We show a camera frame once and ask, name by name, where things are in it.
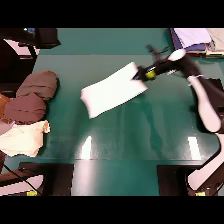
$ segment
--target pile of clothes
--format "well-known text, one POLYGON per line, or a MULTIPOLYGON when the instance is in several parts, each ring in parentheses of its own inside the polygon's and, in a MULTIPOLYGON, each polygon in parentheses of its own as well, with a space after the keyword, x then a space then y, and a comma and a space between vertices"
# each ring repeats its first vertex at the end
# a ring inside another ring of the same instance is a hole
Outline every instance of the pile of clothes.
POLYGON ((207 57, 224 56, 224 28, 170 28, 175 50, 207 57))
POLYGON ((30 74, 9 99, 0 94, 0 150, 9 156, 35 157, 43 146, 43 133, 50 132, 46 103, 54 97, 57 76, 52 71, 30 74))

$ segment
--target green table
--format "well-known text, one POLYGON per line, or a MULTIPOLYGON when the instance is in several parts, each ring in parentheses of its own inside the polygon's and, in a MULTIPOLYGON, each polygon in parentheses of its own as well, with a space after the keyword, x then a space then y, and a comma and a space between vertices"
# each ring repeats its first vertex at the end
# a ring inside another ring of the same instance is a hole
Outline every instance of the green table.
MULTIPOLYGON (((7 158, 8 166, 74 163, 72 195, 159 195, 157 164, 202 164, 218 150, 216 136, 198 128, 191 88, 178 73, 148 82, 144 94, 95 119, 80 100, 82 88, 127 63, 150 65, 145 45, 170 45, 165 29, 59 29, 59 40, 61 46, 41 50, 34 68, 52 70, 60 80, 48 105, 51 132, 36 158, 7 158), (89 136, 85 160, 82 146, 89 136), (188 137, 197 138, 201 160, 192 159, 188 137)), ((197 63, 205 76, 224 81, 222 60, 197 63)))

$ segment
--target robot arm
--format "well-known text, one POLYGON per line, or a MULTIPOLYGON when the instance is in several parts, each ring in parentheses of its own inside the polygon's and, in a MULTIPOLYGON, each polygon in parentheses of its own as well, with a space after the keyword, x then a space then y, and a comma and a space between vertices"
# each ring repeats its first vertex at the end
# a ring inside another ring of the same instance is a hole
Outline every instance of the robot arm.
POLYGON ((224 121, 220 113, 220 108, 224 107, 224 92, 203 77, 197 65, 186 55, 184 49, 174 51, 163 60, 158 57, 158 53, 155 54, 156 51, 152 47, 151 51, 156 56, 156 62, 147 68, 140 66, 133 79, 146 82, 170 70, 181 71, 197 95, 198 111, 204 126, 208 131, 217 135, 221 145, 221 152, 218 156, 188 176, 190 187, 197 190, 224 162, 224 121))

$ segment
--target green tabletop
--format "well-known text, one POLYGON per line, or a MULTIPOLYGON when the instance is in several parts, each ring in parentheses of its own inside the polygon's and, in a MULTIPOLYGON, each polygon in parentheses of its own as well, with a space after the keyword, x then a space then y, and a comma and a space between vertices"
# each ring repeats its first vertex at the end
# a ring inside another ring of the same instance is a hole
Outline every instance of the green tabletop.
MULTIPOLYGON (((145 45, 170 45, 165 29, 59 29, 59 40, 61 46, 41 50, 34 68, 60 80, 48 104, 51 132, 36 158, 7 158, 11 168, 20 161, 74 163, 72 195, 158 195, 157 164, 202 164, 218 150, 216 136, 198 127, 192 90, 179 73, 148 82, 143 94, 94 119, 80 100, 82 88, 129 62, 152 64, 145 45), (188 137, 197 138, 201 160, 194 160, 188 137)), ((222 60, 197 63, 206 77, 224 81, 222 60)))

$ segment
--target yellow marker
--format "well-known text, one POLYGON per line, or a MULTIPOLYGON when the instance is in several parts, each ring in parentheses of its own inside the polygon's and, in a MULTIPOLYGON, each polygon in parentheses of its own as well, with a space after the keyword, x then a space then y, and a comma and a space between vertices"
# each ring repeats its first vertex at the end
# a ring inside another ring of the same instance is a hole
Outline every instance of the yellow marker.
POLYGON ((37 192, 36 191, 28 191, 27 192, 27 196, 37 196, 37 192))
POLYGON ((154 72, 154 70, 147 72, 145 75, 148 79, 152 79, 152 78, 156 77, 156 73, 154 72))
POLYGON ((198 193, 196 193, 195 195, 196 195, 196 196, 206 196, 206 195, 205 195, 205 192, 198 192, 198 193))

